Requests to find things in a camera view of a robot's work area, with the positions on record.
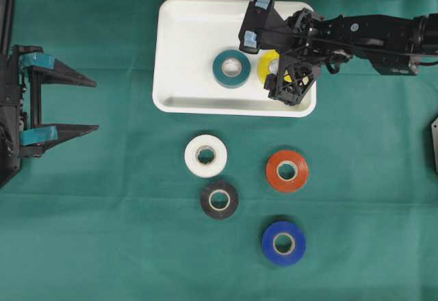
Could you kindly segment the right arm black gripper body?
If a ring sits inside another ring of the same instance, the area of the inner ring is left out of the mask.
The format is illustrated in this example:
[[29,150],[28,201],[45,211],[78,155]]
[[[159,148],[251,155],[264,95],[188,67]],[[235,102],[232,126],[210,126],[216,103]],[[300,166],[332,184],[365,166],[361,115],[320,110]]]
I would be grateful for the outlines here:
[[285,44],[279,47],[280,75],[320,75],[322,68],[332,74],[354,58],[348,24],[340,15],[325,20],[314,11],[302,9],[280,28]]

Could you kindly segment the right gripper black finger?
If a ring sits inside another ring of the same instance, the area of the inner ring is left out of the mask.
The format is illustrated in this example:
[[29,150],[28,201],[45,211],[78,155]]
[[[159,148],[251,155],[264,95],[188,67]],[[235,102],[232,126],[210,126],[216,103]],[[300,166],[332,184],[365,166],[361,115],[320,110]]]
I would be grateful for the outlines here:
[[277,86],[276,86],[276,83],[277,83],[277,77],[278,77],[278,71],[277,71],[277,74],[269,74],[267,77],[266,77],[266,80],[265,80],[265,83],[264,83],[264,85],[263,85],[263,87],[266,89],[266,90],[268,90],[269,91],[269,94],[268,94],[268,96],[271,98],[271,99],[274,99],[274,100],[280,100],[281,98],[280,98],[280,94],[281,94],[281,92],[279,92],[278,90],[277,90]]
[[309,62],[280,62],[273,99],[290,106],[299,105],[320,73],[320,67]]

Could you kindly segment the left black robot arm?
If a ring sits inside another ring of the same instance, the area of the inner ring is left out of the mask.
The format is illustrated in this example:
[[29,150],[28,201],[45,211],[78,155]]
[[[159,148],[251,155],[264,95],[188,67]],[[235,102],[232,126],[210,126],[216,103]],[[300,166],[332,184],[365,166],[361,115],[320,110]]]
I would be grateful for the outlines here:
[[96,125],[42,123],[42,85],[96,87],[96,82],[39,46],[11,45],[15,0],[1,0],[1,184],[61,143],[92,133]]

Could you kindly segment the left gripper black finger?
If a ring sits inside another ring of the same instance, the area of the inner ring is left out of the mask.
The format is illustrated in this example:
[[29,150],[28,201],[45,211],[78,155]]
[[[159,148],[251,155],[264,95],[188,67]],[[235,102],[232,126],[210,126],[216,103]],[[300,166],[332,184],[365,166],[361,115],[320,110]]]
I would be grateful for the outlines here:
[[55,146],[98,129],[99,125],[40,125],[39,127],[21,131],[20,145],[43,144],[44,146]]

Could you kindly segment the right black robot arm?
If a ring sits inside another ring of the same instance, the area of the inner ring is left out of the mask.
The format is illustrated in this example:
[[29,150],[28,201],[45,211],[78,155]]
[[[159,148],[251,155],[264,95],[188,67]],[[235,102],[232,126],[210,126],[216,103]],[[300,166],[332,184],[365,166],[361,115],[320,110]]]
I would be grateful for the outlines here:
[[294,106],[301,103],[322,68],[337,74],[354,57],[367,60],[381,75],[411,75],[437,65],[437,15],[413,19],[381,14],[326,20],[314,11],[297,11],[263,34],[279,54],[275,73],[265,77],[270,99]]

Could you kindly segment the left gripper black finger taped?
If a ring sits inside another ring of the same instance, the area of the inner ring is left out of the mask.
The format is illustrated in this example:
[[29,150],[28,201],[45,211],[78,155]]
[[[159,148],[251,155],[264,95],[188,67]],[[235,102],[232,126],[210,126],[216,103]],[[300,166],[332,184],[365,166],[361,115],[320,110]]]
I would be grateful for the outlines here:
[[46,53],[19,56],[19,68],[30,83],[65,84],[95,88],[96,82]]

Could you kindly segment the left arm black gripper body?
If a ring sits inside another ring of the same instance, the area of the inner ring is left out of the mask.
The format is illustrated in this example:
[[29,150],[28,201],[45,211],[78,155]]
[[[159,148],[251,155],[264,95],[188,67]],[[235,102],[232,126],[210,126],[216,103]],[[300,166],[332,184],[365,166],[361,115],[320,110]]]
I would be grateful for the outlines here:
[[25,87],[21,80],[19,56],[41,52],[39,46],[14,46],[12,53],[1,55],[1,163],[23,157],[39,157],[43,154],[43,144],[25,146],[21,150],[20,132],[26,127],[22,115]]

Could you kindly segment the right arm grey base plate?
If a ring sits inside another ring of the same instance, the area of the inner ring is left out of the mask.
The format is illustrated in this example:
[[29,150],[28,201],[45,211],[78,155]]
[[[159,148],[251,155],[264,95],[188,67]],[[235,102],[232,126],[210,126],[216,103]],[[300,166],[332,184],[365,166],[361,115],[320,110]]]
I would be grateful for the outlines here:
[[437,173],[437,116],[426,127],[426,155],[431,169]]

